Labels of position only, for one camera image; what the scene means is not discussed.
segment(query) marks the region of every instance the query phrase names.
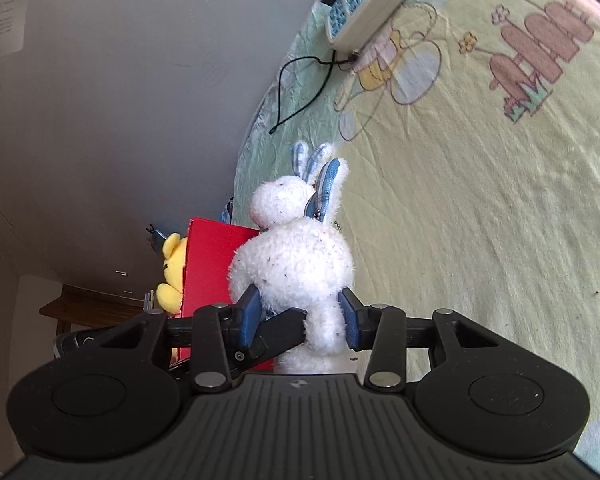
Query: bed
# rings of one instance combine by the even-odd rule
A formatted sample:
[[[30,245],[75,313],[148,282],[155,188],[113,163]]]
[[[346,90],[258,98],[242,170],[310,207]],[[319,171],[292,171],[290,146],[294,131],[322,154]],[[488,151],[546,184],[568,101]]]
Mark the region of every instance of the bed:
[[[327,59],[315,4],[288,58]],[[282,116],[325,69],[283,75]],[[298,139],[351,169],[338,223],[355,292],[410,316],[451,307],[586,386],[577,454],[600,472],[600,4],[406,0],[304,113],[268,130],[264,97],[238,159],[233,222]],[[428,369],[409,355],[410,378]]]

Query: plush toy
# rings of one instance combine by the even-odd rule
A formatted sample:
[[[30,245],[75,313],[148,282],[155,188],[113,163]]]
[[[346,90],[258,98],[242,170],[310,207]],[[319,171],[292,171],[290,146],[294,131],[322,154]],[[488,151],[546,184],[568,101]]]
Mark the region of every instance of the plush toy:
[[[164,241],[162,254],[164,255],[164,279],[167,283],[158,285],[155,296],[164,310],[177,314],[182,306],[182,271],[187,254],[187,239],[180,238],[177,233],[170,235]]]
[[[302,148],[296,144],[296,176],[296,169],[301,167],[311,169],[304,172],[311,175],[319,162],[296,163],[302,161],[302,157],[297,157],[298,150]],[[253,220],[268,230],[236,251],[229,273],[232,301],[253,283],[260,291],[267,317],[290,307],[307,312],[305,343],[281,355],[276,371],[320,374],[356,370],[350,361],[344,316],[338,304],[338,293],[353,285],[353,261],[344,237],[333,226],[347,173],[343,159],[330,160],[320,171],[315,190],[299,214],[298,204],[306,195],[290,177],[263,184],[253,195]],[[276,186],[279,193],[272,192]],[[287,203],[279,200],[282,196],[290,197]]]

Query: ridged black surface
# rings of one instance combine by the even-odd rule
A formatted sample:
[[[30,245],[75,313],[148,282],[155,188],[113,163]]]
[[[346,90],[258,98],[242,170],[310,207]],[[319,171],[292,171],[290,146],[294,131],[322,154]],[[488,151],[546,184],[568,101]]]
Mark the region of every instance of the ridged black surface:
[[[255,374],[228,393],[199,397],[174,430],[141,452],[90,464],[30,457],[6,476],[7,480],[597,478],[573,456],[526,465],[466,457],[423,430],[400,397],[363,390],[354,376]]]

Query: red book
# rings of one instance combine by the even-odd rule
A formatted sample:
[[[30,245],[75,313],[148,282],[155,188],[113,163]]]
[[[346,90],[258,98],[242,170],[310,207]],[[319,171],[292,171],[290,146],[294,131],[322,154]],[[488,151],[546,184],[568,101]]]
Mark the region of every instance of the red book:
[[[204,218],[194,218],[191,221],[184,268],[183,317],[193,316],[194,311],[201,306],[231,303],[227,278],[229,266],[236,249],[258,233],[256,229]],[[189,355],[188,348],[180,350],[181,359]]]

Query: yellow bear ear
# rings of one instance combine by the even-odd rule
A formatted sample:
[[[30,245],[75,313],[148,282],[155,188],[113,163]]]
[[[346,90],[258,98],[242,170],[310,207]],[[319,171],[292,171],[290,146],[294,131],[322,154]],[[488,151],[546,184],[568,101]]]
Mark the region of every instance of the yellow bear ear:
[[[162,245],[162,254],[164,254],[165,260],[171,258],[171,253],[173,253],[173,250],[178,246],[179,243],[180,235],[178,233],[170,235],[169,238],[164,241],[164,244]]]

